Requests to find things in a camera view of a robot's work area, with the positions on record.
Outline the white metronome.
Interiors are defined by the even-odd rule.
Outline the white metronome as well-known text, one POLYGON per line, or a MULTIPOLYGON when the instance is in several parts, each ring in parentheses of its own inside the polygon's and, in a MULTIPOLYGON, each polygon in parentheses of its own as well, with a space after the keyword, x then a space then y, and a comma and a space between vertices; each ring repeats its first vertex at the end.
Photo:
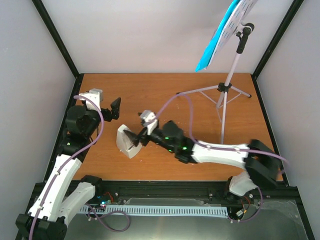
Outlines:
POLYGON ((130 131, 125 124, 122 124, 117 129, 116 145, 120 152, 126 155, 129 159, 132 159, 140 152, 142 149, 142 144, 139 143, 137 146, 135 146, 125 134, 124 130, 130 131))

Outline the blue sheet music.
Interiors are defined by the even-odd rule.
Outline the blue sheet music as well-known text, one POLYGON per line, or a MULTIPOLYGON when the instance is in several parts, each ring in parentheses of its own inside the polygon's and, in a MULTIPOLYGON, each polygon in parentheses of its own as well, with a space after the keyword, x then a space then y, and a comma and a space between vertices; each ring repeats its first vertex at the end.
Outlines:
POLYGON ((213 34, 209 44, 207 45, 207 47, 205 48, 203 55, 201 57, 201 59, 199 60, 196 68, 195 68, 195 72, 199 72, 203 69, 206 69, 208 67, 208 65, 210 64, 211 58, 214 54, 215 48, 218 44, 218 40, 220 38, 220 35, 224 29, 224 26, 226 25, 227 21, 229 20, 229 18, 231 17, 234 9, 236 8, 236 6, 238 5, 238 3, 240 2, 240 0, 233 0, 230 4, 230 6, 228 7, 224 17, 222 18, 218 28, 216 29, 215 33, 213 34))

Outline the white music stand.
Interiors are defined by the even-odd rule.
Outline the white music stand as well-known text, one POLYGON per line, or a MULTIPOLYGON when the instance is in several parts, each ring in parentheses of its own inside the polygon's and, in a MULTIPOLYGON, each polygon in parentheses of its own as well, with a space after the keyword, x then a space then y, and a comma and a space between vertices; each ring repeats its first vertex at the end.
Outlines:
POLYGON ((238 65, 239 59, 244 52, 245 46, 249 39, 250 34, 254 31, 255 26, 253 23, 244 22, 246 16, 250 13, 252 8, 256 5, 256 0, 240 0, 236 8, 233 10, 230 18, 225 24, 222 33, 218 39, 217 46, 215 47, 213 56, 210 60, 209 65, 216 55, 223 49, 227 44, 230 38, 236 36, 238 38, 238 45, 235 50, 235 56, 232 61, 232 65, 224 82, 220 82, 218 85, 193 89, 184 91, 183 94, 193 94, 201 93, 207 99, 215 104, 215 109, 221 123, 221 132, 220 132, 220 143, 224 143, 225 136, 225 125, 226 125, 226 113, 227 113, 227 104, 230 102, 228 100, 229 90, 236 91, 237 97, 244 95, 247 98, 251 98, 252 95, 236 88, 232 85, 231 80, 235 73, 236 67, 238 65))

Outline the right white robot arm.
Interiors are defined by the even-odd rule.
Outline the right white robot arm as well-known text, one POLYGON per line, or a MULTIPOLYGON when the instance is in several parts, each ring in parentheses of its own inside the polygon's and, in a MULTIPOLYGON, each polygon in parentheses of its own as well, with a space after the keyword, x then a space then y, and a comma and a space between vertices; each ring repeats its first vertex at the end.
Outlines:
POLYGON ((157 123, 146 126, 139 134, 133 133, 124 124, 118 128, 117 145, 129 158, 149 142, 163 147, 184 164, 213 163, 242 169, 242 173, 228 180, 227 195, 242 197, 254 189, 273 190, 277 187, 280 157, 257 139, 239 145, 197 141, 186 137, 172 120, 163 127, 157 123))

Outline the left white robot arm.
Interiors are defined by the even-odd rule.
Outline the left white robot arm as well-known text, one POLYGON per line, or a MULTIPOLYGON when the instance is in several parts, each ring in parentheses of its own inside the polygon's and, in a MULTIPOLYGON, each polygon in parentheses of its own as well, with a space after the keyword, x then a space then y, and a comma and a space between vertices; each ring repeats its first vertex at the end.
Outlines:
POLYGON ((16 219, 15 224, 26 240, 63 240, 81 207, 89 200, 103 198, 102 179, 92 175, 84 176, 70 195, 67 191, 89 149, 102 136, 105 122, 119 118, 121 98, 114 100, 110 108, 101 108, 103 91, 93 88, 74 99, 82 104, 67 110, 66 132, 51 174, 32 207, 16 219))

